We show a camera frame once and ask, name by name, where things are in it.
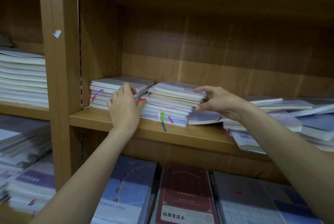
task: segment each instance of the person's left arm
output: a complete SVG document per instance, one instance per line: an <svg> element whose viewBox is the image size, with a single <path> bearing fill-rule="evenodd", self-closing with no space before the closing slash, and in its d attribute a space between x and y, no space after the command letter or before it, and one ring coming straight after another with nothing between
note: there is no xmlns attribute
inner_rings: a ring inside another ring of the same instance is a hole
<svg viewBox="0 0 334 224"><path fill-rule="evenodd" d="M94 153L34 217L31 224L90 223L123 147L140 120L144 102L125 83L107 105L114 128Z"/></svg>

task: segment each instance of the white sticker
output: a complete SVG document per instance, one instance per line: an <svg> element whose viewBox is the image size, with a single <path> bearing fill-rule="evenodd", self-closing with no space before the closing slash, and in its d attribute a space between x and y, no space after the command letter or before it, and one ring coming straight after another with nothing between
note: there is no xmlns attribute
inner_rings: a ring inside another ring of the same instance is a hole
<svg viewBox="0 0 334 224"><path fill-rule="evenodd" d="M174 206L162 205L161 220L178 224L213 224L213 215L211 213L198 212L188 209L182 209Z"/></svg>
<svg viewBox="0 0 334 224"><path fill-rule="evenodd" d="M61 34L61 30L56 30L55 32L54 32L54 36L56 37L56 38L59 38L59 35Z"/></svg>

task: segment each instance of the person's left hand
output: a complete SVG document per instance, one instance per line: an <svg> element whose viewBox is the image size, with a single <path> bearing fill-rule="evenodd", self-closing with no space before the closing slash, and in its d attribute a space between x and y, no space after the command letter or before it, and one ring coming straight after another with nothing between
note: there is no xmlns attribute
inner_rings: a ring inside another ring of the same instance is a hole
<svg viewBox="0 0 334 224"><path fill-rule="evenodd" d="M136 89L129 83L124 83L118 91L113 93L113 98L107 101L111 122L115 129L134 134L140 120L144 101L135 102L133 97Z"/></svg>

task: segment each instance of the torn paper sticker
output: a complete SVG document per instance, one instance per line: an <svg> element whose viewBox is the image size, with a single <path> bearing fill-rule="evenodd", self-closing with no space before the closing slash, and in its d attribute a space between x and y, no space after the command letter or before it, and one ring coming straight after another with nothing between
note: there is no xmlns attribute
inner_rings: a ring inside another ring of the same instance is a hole
<svg viewBox="0 0 334 224"><path fill-rule="evenodd" d="M61 30L56 30L55 32L54 32L54 36L56 37L56 38L59 38L59 35L61 34Z"/></svg>

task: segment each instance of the person's right hand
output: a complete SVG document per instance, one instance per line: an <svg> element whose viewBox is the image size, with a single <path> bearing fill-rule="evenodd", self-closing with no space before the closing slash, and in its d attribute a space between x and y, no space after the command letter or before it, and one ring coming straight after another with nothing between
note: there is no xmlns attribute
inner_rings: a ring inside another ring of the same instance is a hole
<svg viewBox="0 0 334 224"><path fill-rule="evenodd" d="M198 105L196 111L215 111L231 120L240 120L237 115L237 108L247 102L244 99L224 90L222 87L202 86L193 89L193 91L197 93L205 91L207 96L207 102Z"/></svg>

